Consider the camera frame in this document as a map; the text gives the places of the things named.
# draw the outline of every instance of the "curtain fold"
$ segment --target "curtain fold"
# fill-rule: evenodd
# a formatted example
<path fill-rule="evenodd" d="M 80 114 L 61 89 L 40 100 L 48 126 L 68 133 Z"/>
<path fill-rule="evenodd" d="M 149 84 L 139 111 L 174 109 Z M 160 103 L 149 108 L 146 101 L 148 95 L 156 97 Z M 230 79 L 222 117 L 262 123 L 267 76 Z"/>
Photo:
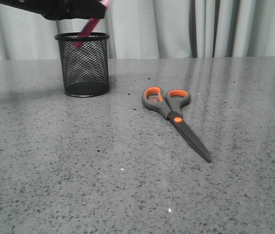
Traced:
<path fill-rule="evenodd" d="M 86 22 L 0 5 L 0 59 L 59 59 L 54 35 Z M 275 0 L 113 0 L 95 31 L 110 58 L 275 56 Z"/>

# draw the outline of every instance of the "gray countertop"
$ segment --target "gray countertop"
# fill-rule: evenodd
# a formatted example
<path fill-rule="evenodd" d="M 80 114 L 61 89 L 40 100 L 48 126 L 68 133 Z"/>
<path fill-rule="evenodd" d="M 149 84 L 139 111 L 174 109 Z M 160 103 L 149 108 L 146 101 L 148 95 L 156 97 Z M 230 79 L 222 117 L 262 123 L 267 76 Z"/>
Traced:
<path fill-rule="evenodd" d="M 275 234 L 275 57 L 109 60 L 64 94 L 57 60 L 0 61 L 0 234 Z M 188 90 L 205 162 L 149 86 Z"/>

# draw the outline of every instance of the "pink pen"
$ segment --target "pink pen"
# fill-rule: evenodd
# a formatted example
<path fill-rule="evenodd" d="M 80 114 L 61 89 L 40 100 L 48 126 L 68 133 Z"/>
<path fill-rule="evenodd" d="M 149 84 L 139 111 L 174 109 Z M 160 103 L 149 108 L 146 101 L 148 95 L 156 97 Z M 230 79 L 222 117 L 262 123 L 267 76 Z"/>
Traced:
<path fill-rule="evenodd" d="M 102 0 L 101 3 L 106 7 L 106 10 L 108 10 L 109 5 L 110 5 L 110 0 Z M 84 26 L 84 28 L 82 29 L 82 31 L 78 34 L 78 37 L 80 38 L 86 38 L 88 37 L 91 32 L 93 31 L 93 29 L 95 28 L 95 26 L 98 24 L 100 19 L 95 19 L 95 18 L 90 18 L 89 21 L 87 22 L 87 24 Z M 83 45 L 82 41 L 74 41 L 73 45 L 80 49 Z"/>

